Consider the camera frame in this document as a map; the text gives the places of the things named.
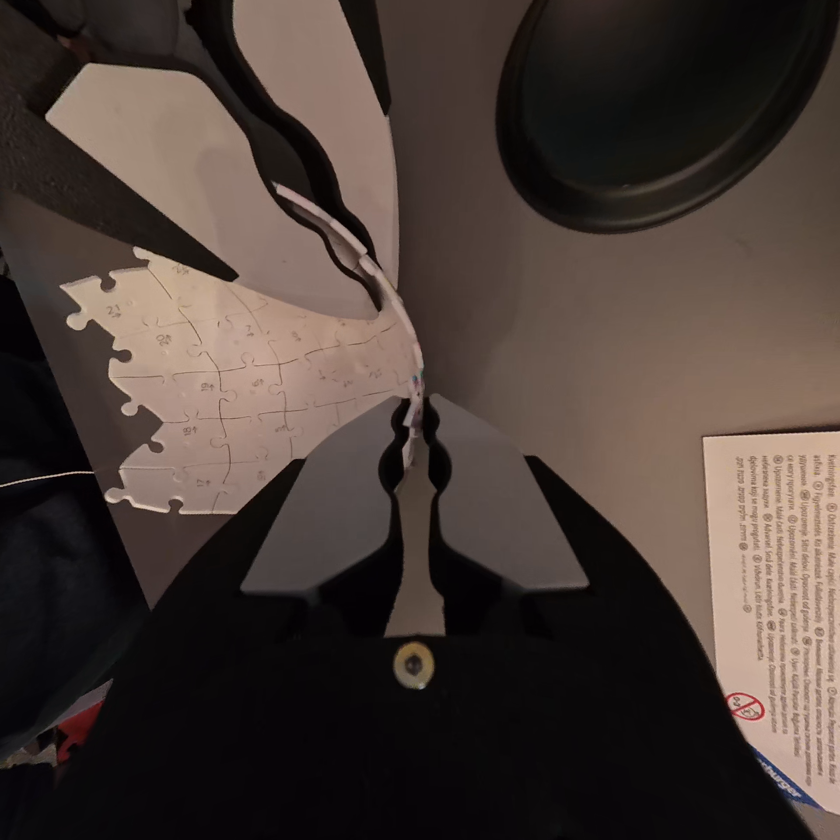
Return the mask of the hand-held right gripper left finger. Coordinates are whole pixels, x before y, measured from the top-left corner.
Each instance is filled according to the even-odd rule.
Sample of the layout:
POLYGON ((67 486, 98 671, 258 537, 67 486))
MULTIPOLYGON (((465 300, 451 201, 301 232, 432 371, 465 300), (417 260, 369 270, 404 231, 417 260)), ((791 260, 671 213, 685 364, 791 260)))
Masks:
POLYGON ((308 597, 384 548, 406 466, 406 398, 386 398, 308 457, 242 582, 246 595, 308 597))

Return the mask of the white instruction leaflet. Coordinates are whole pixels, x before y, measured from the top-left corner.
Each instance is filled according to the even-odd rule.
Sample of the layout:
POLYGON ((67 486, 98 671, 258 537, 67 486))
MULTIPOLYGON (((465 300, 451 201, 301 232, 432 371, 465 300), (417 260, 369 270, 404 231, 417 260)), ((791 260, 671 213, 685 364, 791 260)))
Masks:
POLYGON ((839 433, 705 437, 717 677, 765 772, 839 813, 839 433))

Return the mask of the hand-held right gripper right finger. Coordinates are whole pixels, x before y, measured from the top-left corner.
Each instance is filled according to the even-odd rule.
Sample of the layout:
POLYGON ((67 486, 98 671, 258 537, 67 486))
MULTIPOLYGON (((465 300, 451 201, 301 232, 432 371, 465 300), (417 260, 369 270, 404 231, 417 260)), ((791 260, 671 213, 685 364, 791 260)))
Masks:
POLYGON ((443 548, 515 592, 586 589, 581 563, 510 438, 439 394, 427 399, 424 421, 443 548))

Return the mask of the red object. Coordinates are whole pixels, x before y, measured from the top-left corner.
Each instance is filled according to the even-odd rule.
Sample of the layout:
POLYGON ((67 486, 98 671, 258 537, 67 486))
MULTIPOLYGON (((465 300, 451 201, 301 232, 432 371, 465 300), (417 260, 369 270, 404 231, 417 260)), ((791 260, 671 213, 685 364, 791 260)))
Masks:
POLYGON ((99 711, 112 686, 108 679, 78 698, 57 719, 27 735, 15 751, 2 751, 1 770, 44 765, 52 770, 70 760, 71 754, 82 747, 95 723, 99 711))

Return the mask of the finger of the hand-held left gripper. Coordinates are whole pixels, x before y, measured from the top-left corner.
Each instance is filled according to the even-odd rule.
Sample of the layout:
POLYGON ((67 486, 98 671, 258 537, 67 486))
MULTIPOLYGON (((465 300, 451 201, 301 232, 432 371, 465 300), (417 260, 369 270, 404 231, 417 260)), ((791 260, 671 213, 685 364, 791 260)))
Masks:
POLYGON ((45 118, 241 286, 343 319, 376 317, 382 291, 366 248, 316 204, 261 177, 246 133, 203 80, 88 64, 45 118))
POLYGON ((237 46, 281 111, 326 154, 341 204, 398 282, 400 219, 375 2, 233 2, 237 46))

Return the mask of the assembled white puzzle section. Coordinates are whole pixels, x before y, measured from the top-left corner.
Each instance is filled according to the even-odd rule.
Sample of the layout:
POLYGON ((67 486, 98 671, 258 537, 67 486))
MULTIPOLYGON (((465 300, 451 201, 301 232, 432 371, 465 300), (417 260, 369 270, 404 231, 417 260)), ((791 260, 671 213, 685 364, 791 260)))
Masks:
POLYGON ((424 362, 396 289, 366 248, 319 206, 285 186, 276 192, 348 246, 352 268, 382 292, 372 319, 300 308, 175 263, 142 248, 138 267, 63 283, 77 310, 111 335, 108 379, 160 422, 118 469, 106 502, 182 515, 233 515, 293 459, 306 458, 341 426, 391 396, 407 398, 403 463, 413 462, 424 362))

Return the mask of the black round ball stand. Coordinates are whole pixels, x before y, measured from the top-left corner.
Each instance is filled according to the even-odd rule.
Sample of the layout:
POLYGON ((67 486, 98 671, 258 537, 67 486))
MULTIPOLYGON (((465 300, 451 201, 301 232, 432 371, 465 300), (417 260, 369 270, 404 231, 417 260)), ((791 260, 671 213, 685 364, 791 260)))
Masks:
POLYGON ((497 91, 505 172, 571 230, 668 224, 782 141, 837 28, 837 1, 531 2, 497 91))

